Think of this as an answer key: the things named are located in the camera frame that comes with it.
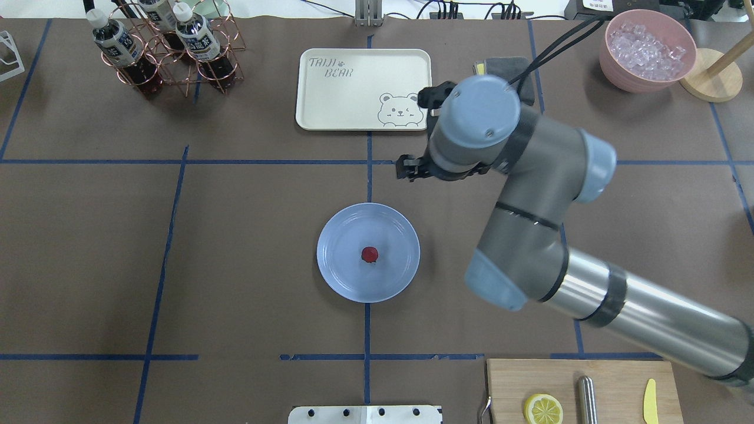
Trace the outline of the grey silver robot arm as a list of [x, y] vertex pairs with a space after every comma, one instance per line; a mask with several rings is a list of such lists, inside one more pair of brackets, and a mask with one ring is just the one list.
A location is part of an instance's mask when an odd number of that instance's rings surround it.
[[510, 311], [549, 306], [752, 394], [750, 324], [579, 250], [564, 234], [574, 205], [595, 201], [614, 177], [611, 143], [542, 114], [495, 75], [409, 98], [439, 115], [428, 120], [423, 155], [396, 161], [399, 179], [504, 176], [464, 275], [472, 292]]

